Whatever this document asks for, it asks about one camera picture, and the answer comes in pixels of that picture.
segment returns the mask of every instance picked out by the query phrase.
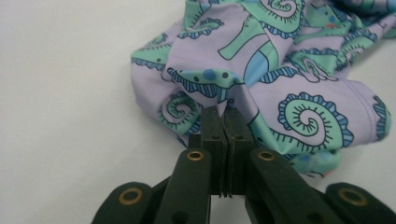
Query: blue dot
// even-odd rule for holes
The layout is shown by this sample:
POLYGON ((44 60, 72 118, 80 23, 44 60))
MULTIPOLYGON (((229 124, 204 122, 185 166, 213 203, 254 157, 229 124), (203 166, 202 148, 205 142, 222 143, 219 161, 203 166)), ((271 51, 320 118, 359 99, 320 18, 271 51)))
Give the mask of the blue dot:
POLYGON ((335 17, 334 17, 334 16, 330 16, 330 17, 329 17, 329 21, 330 21, 330 22, 335 22, 335 17))
POLYGON ((215 71, 213 71, 212 69, 206 69, 204 71, 204 78, 211 81, 215 80, 216 79, 215 71))

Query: paisley pattern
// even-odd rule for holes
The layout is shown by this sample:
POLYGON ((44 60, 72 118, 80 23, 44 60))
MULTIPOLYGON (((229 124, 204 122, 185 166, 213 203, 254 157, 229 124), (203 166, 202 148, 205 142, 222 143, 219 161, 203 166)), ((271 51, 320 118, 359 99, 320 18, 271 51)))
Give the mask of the paisley pattern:
POLYGON ((237 108, 260 146, 327 175, 342 148, 389 132, 385 103, 347 73, 396 36, 395 1, 334 2, 186 0, 179 26, 132 54, 139 104, 184 145, 203 108, 237 108))

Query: cloth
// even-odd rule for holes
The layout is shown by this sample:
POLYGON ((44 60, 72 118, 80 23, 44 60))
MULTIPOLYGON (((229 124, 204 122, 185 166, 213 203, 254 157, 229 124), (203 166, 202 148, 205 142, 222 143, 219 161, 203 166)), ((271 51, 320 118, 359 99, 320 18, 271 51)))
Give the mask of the cloth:
POLYGON ((200 112, 237 108, 257 142, 325 176, 339 149, 383 139, 390 113, 347 79, 396 35, 396 1, 187 0, 184 18, 132 54, 136 102, 184 144, 200 112))

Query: black metal part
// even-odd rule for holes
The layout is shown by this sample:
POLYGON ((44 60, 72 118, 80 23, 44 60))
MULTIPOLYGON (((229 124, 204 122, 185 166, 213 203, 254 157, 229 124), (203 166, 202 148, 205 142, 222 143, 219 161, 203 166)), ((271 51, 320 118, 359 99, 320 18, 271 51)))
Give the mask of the black metal part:
POLYGON ((350 224, 395 224, 395 213, 376 197, 359 187, 338 183, 326 189, 326 200, 332 209, 350 224))
POLYGON ((396 223, 396 214, 364 189, 310 188, 279 153, 256 148, 237 110, 221 119, 209 107, 201 122, 170 177, 153 188, 134 182, 114 189, 92 224, 207 224, 210 195, 235 194, 246 195, 253 224, 396 223))
POLYGON ((249 181, 276 223, 343 223, 279 153, 257 148, 250 159, 249 181))
POLYGON ((142 183, 128 183, 114 189, 99 208, 92 224, 148 224, 155 213, 152 189, 142 183))
POLYGON ((211 155, 182 152, 167 184, 155 224, 209 223, 211 155))

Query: white surface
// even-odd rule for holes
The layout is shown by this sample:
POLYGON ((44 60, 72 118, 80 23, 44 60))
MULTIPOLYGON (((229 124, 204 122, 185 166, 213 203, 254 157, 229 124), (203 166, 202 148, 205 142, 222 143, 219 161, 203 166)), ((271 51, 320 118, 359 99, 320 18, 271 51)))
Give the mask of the white surface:
MULTIPOLYGON (((0 223, 90 223, 115 187, 157 184, 183 149, 134 103, 130 53, 183 15, 183 1, 0 1, 0 223)), ((351 78, 396 113, 396 42, 351 78)), ((348 182, 396 210, 396 130, 344 151, 324 190, 348 182)), ((211 223, 249 223, 243 199, 216 197, 211 223)))

